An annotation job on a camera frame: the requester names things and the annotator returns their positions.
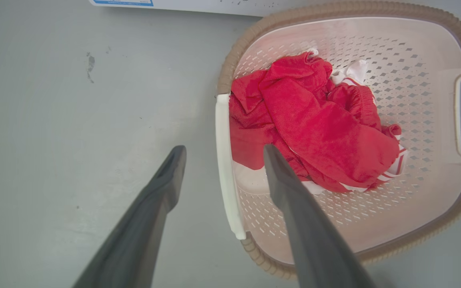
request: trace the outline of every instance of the white stripe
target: white stripe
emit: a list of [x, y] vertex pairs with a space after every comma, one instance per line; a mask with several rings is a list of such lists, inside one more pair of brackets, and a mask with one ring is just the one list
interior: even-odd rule
[[[399, 149], [403, 150], [405, 148], [403, 148], [403, 146], [399, 145]], [[401, 163], [401, 169], [399, 170], [399, 174], [396, 174], [397, 168], [399, 166], [399, 159], [401, 159], [401, 156], [403, 156], [403, 162]], [[385, 175], [387, 175], [389, 177], [392, 177], [392, 178], [398, 177], [399, 175], [403, 174], [403, 170], [405, 168], [405, 162], [406, 162], [407, 157], [408, 157], [408, 150], [404, 150], [403, 152], [399, 153], [399, 155], [397, 155], [397, 158], [394, 161], [394, 163], [383, 174], [385, 174]], [[384, 178], [386, 178], [386, 177], [380, 175], [380, 176], [378, 176], [377, 179], [381, 180], [381, 181], [387, 181], [387, 180], [384, 180]]]
[[367, 188], [361, 188], [361, 187], [353, 187], [353, 186], [348, 186], [346, 184], [342, 184], [339, 182], [344, 188], [346, 188], [348, 191], [358, 191], [358, 192], [364, 192], [367, 190]]
[[293, 148], [289, 147], [289, 150], [291, 150], [293, 153], [295, 153], [297, 156], [299, 156], [298, 153], [296, 153], [295, 150], [293, 150]]
[[386, 181], [389, 181], [391, 178], [387, 178], [384, 175], [380, 175], [377, 177], [377, 179], [380, 181], [386, 182]]

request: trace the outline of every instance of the blue label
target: blue label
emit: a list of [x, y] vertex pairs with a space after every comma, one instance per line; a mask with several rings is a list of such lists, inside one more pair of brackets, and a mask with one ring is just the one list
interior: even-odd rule
[[100, 1], [94, 0], [97, 4], [112, 4], [112, 5], [134, 5], [134, 6], [154, 6], [152, 0], [150, 3], [140, 3], [140, 2], [120, 2], [120, 1]]

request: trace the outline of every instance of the white basket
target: white basket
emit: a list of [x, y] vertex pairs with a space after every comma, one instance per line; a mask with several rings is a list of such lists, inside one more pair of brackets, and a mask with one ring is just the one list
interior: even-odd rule
[[[216, 104], [218, 164], [229, 224], [238, 239], [252, 239], [246, 244], [253, 243], [261, 255], [278, 265], [277, 269], [293, 264], [289, 239], [282, 213], [269, 197], [264, 170], [251, 173], [239, 165], [233, 168], [230, 91], [225, 82], [228, 71], [236, 79], [308, 48], [317, 48], [334, 69], [360, 58], [368, 60], [365, 84], [377, 97], [382, 124], [399, 123], [403, 129], [401, 145], [410, 151], [404, 175], [365, 193], [325, 191], [315, 195], [352, 250], [368, 255], [363, 260], [384, 257], [420, 242], [461, 213], [452, 211], [461, 197], [461, 39], [454, 28], [402, 12], [388, 17], [379, 11], [363, 14], [380, 16], [356, 17], [351, 13], [342, 18], [337, 13], [325, 20], [316, 16], [307, 20], [301, 11], [310, 13], [303, 9], [309, 8], [295, 10], [293, 24], [286, 24], [285, 14], [293, 13], [287, 11], [262, 20], [274, 24], [259, 23], [245, 33], [227, 57], [226, 65], [236, 64], [230, 70], [224, 66]], [[239, 49], [242, 52], [235, 56]], [[445, 215], [448, 217], [436, 227], [427, 227]]]

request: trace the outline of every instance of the red clothing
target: red clothing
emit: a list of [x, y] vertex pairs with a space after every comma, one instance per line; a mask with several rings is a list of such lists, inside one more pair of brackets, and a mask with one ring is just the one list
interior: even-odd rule
[[264, 166], [274, 144], [300, 180], [334, 191], [371, 188], [395, 162], [399, 126], [382, 127], [366, 86], [329, 80], [332, 66], [309, 53], [277, 60], [268, 71], [234, 80], [229, 102], [234, 161]]

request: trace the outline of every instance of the perforated basket wall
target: perforated basket wall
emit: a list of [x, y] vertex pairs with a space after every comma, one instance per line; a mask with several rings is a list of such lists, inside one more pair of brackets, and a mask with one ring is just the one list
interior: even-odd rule
[[[317, 48], [335, 69], [369, 62], [365, 84], [383, 124], [399, 123], [410, 151], [404, 175], [365, 193], [325, 191], [316, 201], [363, 261], [408, 248], [461, 213], [461, 148], [455, 81], [461, 76], [461, 22], [444, 11], [391, 2], [296, 9], [264, 18], [233, 47], [219, 93], [233, 79]], [[295, 277], [282, 213], [264, 170], [234, 164], [245, 249], [262, 268]]]

